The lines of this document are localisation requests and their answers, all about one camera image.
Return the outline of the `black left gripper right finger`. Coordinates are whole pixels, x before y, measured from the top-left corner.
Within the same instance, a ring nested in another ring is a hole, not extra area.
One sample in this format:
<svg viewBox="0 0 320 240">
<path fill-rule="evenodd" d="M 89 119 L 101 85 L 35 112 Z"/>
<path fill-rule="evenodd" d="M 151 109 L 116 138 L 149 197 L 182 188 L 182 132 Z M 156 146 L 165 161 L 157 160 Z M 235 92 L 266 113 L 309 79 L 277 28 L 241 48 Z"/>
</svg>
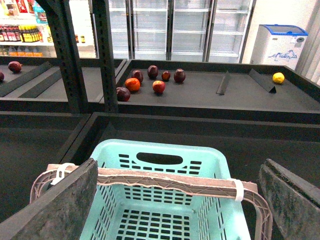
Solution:
<svg viewBox="0 0 320 240">
<path fill-rule="evenodd" d="M 285 240 L 320 238 L 320 189 L 268 158 L 259 182 Z"/>
</svg>

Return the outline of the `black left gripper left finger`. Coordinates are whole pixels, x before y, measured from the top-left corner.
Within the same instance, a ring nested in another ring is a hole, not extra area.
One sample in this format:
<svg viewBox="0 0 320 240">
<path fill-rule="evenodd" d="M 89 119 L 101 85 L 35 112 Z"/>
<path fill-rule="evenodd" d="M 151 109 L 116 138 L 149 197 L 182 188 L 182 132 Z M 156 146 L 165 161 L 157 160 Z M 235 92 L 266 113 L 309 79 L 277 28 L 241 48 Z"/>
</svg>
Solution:
<svg viewBox="0 0 320 240">
<path fill-rule="evenodd" d="M 78 240 L 97 187 L 93 159 L 0 224 L 2 240 Z"/>
</svg>

